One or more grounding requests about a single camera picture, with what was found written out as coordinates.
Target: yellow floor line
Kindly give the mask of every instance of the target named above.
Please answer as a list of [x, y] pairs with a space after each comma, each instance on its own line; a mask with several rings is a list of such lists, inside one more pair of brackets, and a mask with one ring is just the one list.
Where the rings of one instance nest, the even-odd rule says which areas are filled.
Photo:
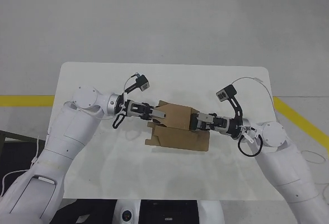
[[[55, 96], [0, 96], [0, 106], [53, 106]], [[329, 156], [329, 136], [303, 116], [274, 97], [275, 109], [326, 148]]]
[[323, 133], [320, 129], [315, 127], [303, 116], [298, 114], [295, 110], [290, 108], [286, 103], [282, 102], [278, 97], [274, 97], [275, 109], [298, 126], [301, 130], [307, 133], [310, 137], [315, 139], [319, 144], [326, 148], [329, 157], [329, 136]]
[[0, 96], [0, 106], [53, 106], [55, 96]]

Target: brown cardboard box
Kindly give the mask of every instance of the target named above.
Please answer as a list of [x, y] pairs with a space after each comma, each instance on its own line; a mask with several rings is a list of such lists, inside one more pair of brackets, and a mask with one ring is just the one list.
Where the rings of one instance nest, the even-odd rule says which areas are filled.
[[209, 132], [189, 130], [191, 114], [198, 113], [197, 110], [164, 101], [159, 101], [158, 106], [156, 110], [165, 112], [166, 117], [158, 119], [160, 124], [148, 122], [147, 126], [152, 128], [152, 136], [145, 140], [146, 145], [208, 151]]

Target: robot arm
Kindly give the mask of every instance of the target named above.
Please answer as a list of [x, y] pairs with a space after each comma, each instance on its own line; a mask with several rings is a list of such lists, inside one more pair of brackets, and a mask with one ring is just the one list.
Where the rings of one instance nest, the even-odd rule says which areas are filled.
[[[232, 85], [217, 92], [220, 101], [229, 100], [236, 116], [218, 117], [216, 114], [192, 114], [192, 130], [214, 130], [238, 140], [239, 150], [255, 157], [264, 176], [284, 197], [299, 224], [329, 224], [329, 207], [320, 196], [306, 160], [278, 122], [251, 123], [242, 119], [242, 109], [235, 99]], [[247, 142], [252, 155], [244, 153], [241, 141]], [[261, 153], [262, 147], [278, 148]]]
[[[298, 223], [329, 224], [329, 207], [315, 187], [306, 160], [284, 128], [277, 122], [264, 123], [259, 128], [264, 145], [278, 149], [260, 153], [255, 159], [270, 184], [284, 197]], [[247, 141], [253, 153], [260, 148], [255, 135], [251, 130], [249, 136], [253, 136], [254, 142]]]
[[[144, 75], [126, 93], [149, 87]], [[64, 178], [76, 157], [93, 137], [105, 116], [164, 117], [148, 104], [124, 100], [123, 95], [102, 95], [95, 88], [79, 87], [49, 127], [45, 148], [34, 165], [0, 199], [0, 223], [49, 223], [64, 194]]]

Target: gray floor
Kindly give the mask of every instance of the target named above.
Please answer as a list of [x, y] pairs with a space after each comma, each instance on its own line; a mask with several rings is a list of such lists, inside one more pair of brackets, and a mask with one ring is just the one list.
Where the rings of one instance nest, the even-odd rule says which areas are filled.
[[[274, 96], [329, 134], [329, 0], [0, 0], [0, 95], [55, 94], [67, 61], [266, 67]], [[0, 129], [44, 138], [50, 113], [0, 108]], [[282, 202], [223, 208], [228, 223], [295, 223]]]

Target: table top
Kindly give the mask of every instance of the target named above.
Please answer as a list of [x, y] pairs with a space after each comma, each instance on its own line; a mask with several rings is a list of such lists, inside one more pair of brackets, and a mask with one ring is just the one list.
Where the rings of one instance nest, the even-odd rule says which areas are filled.
[[[60, 71], [50, 124], [79, 85], [121, 94], [135, 72], [146, 75], [150, 88], [133, 91], [129, 99], [150, 105], [164, 100], [219, 116], [234, 116], [229, 102], [219, 102], [215, 93], [237, 78], [257, 77], [271, 91], [262, 67], [67, 62]], [[244, 118], [275, 120], [270, 97], [259, 83], [242, 79], [234, 86]], [[151, 129], [138, 118], [126, 118], [118, 129], [112, 122], [102, 121], [74, 159], [64, 198], [283, 200], [255, 159], [241, 154], [229, 136], [211, 132], [209, 151], [195, 152], [146, 146]], [[245, 144], [242, 148], [250, 151]]]

